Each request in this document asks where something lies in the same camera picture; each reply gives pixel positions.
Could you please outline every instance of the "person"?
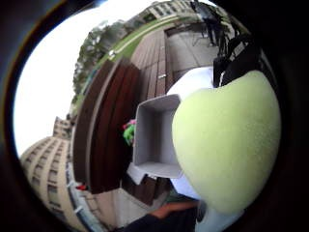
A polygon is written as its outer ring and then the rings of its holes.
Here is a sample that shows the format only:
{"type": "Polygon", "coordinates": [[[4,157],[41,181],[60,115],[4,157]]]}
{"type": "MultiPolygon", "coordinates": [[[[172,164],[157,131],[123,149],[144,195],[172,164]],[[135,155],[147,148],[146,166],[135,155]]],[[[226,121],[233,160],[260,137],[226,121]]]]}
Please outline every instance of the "person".
{"type": "Polygon", "coordinates": [[[133,221],[122,231],[193,232],[196,220],[201,221],[204,217],[205,202],[175,193],[174,196],[172,193],[171,198],[159,209],[133,221]]]}
{"type": "Polygon", "coordinates": [[[219,15],[212,11],[207,4],[200,3],[198,0],[190,2],[190,5],[194,12],[200,14],[206,24],[208,35],[211,41],[210,46],[218,45],[220,33],[222,30],[219,15]]]}

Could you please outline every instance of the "paved walkway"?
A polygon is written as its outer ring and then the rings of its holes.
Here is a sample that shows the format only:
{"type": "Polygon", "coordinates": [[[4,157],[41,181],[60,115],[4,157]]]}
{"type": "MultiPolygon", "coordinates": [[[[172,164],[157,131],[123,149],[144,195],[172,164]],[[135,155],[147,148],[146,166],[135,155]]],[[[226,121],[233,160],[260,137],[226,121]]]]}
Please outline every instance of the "paved walkway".
{"type": "Polygon", "coordinates": [[[208,47],[208,38],[190,31],[171,36],[168,43],[171,48],[173,76],[176,79],[191,69],[212,66],[218,52],[216,46],[208,47]]]}

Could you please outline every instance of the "white container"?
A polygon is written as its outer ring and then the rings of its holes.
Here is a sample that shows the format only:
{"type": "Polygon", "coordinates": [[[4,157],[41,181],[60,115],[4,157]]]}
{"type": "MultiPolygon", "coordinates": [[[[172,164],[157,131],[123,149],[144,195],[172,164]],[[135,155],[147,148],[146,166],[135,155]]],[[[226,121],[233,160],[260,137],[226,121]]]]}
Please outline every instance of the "white container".
{"type": "Polygon", "coordinates": [[[145,174],[163,178],[182,175],[172,141],[172,122],[180,102],[178,95],[168,95],[137,107],[133,165],[145,174]]]}

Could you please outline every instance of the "grass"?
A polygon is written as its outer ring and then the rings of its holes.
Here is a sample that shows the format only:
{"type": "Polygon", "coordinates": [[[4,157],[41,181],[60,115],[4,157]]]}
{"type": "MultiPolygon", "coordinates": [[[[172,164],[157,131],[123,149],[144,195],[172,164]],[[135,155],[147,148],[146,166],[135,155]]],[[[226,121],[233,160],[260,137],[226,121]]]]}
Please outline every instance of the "grass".
{"type": "MultiPolygon", "coordinates": [[[[147,23],[145,25],[143,25],[142,27],[140,27],[139,29],[137,29],[136,31],[132,32],[131,34],[129,34],[127,37],[125,37],[123,40],[119,41],[116,45],[113,46],[112,49],[114,50],[117,50],[119,49],[120,47],[122,47],[125,43],[127,43],[128,41],[130,41],[132,38],[134,38],[135,36],[141,34],[139,37],[137,37],[134,41],[132,41],[131,43],[129,43],[121,52],[119,52],[118,54],[115,55],[115,57],[113,57],[111,60],[112,61],[117,61],[118,59],[120,59],[121,57],[126,57],[126,58],[130,58],[131,55],[133,54],[136,46],[139,45],[139,43],[141,42],[141,40],[143,39],[143,37],[146,35],[146,34],[143,34],[144,31],[146,31],[149,27],[151,26],[154,26],[156,24],[158,24],[159,22],[162,22],[162,21],[158,21],[158,20],[154,20],[150,23],[147,23]]],[[[162,23],[160,25],[157,25],[155,26],[154,28],[152,28],[150,31],[147,32],[150,33],[162,26],[165,26],[167,24],[170,24],[172,23],[173,21],[166,21],[165,23],[162,23]]],[[[96,64],[96,68],[98,68],[99,66],[101,66],[107,59],[109,59],[109,55],[108,54],[105,54],[99,61],[98,63],[96,64]]],[[[79,107],[81,106],[81,104],[83,103],[84,101],[84,98],[85,96],[83,95],[79,95],[77,97],[77,101],[76,103],[74,104],[74,110],[73,110],[73,113],[77,113],[79,107]]]]}

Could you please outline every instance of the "sky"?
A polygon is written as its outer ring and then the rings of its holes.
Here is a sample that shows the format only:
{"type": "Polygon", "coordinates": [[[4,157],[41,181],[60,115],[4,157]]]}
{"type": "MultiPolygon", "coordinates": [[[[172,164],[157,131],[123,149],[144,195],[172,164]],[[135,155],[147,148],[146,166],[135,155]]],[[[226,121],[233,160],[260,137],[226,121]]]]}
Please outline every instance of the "sky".
{"type": "Polygon", "coordinates": [[[79,47],[104,20],[128,20],[153,0],[108,0],[71,16],[36,46],[20,76],[14,102],[14,138],[19,156],[51,136],[56,116],[65,119],[73,97],[72,79],[79,47]]]}

